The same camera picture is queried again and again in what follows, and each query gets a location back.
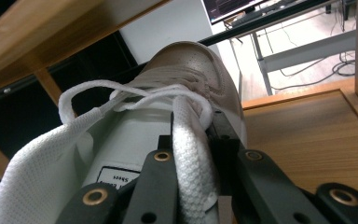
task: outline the white mesh fabric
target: white mesh fabric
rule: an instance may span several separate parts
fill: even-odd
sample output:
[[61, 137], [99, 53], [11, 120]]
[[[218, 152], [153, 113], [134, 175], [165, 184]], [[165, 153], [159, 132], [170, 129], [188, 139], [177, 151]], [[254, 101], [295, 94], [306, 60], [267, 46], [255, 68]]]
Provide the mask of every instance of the white mesh fabric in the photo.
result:
[[0, 223], [54, 223], [79, 189], [76, 141], [103, 115], [98, 109], [45, 133], [10, 161], [0, 183]]

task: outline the black cable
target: black cable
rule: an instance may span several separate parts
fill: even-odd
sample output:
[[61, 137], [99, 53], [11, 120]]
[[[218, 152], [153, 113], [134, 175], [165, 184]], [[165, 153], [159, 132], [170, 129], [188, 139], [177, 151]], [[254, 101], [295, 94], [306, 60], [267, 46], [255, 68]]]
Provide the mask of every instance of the black cable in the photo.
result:
[[283, 87], [283, 88], [275, 88], [275, 87], [272, 87], [272, 89], [276, 90], [276, 91], [282, 91], [282, 90], [286, 90], [286, 89], [289, 89], [289, 88], [294, 88], [294, 87], [306, 87], [306, 86], [310, 86], [310, 85], [315, 85], [315, 84], [318, 84], [320, 82], [323, 82], [325, 81], [326, 79], [332, 77], [335, 73], [332, 73], [330, 75], [328, 75], [327, 77], [324, 77], [322, 78], [321, 80], [318, 80], [318, 81], [315, 81], [315, 82], [311, 82], [311, 83], [307, 83], [307, 84], [302, 84], [302, 85], [294, 85], [294, 86], [287, 86], [287, 87]]
[[294, 46], [298, 47], [297, 44], [293, 43], [292, 39], [290, 38], [289, 34], [287, 34], [287, 32], [283, 29], [283, 24], [281, 23], [281, 27], [282, 27], [282, 30], [284, 31], [284, 33], [286, 34], [287, 38], [289, 39], [290, 43], [292, 43]]

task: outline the white shoelace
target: white shoelace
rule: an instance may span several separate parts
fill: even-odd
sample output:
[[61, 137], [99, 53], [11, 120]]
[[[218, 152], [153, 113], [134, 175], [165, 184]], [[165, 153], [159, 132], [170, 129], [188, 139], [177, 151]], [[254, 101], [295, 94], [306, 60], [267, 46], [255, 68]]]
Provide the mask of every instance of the white shoelace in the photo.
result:
[[[85, 82], [62, 94], [59, 101], [60, 118], [64, 124], [74, 120], [72, 98], [93, 87], [115, 89], [110, 95], [110, 101], [100, 107], [103, 114], [111, 109], [117, 112], [134, 110], [161, 99], [171, 99], [174, 114], [173, 154], [182, 214], [186, 223], [203, 223], [205, 211], [215, 203], [218, 191], [204, 132], [211, 125], [213, 110], [207, 99], [186, 86], [164, 85], [153, 80], [137, 79], [127, 85], [108, 80]], [[124, 103], [124, 100], [135, 96], [143, 98], [137, 102]]]

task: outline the desk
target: desk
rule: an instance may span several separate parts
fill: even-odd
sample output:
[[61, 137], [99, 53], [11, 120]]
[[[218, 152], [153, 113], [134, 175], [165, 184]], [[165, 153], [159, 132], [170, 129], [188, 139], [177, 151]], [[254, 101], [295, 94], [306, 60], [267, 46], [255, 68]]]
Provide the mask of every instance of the desk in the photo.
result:
[[244, 102], [248, 148], [263, 150], [299, 187], [358, 189], [358, 97], [354, 79]]

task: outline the white wall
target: white wall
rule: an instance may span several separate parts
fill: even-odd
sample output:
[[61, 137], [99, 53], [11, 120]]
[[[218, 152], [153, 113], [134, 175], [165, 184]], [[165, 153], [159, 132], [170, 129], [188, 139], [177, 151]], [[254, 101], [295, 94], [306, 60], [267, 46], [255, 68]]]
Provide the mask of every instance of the white wall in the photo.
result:
[[[138, 63], [177, 41], [200, 41], [212, 35], [201, 0], [172, 0], [120, 30]], [[210, 47], [217, 55], [217, 46]]]

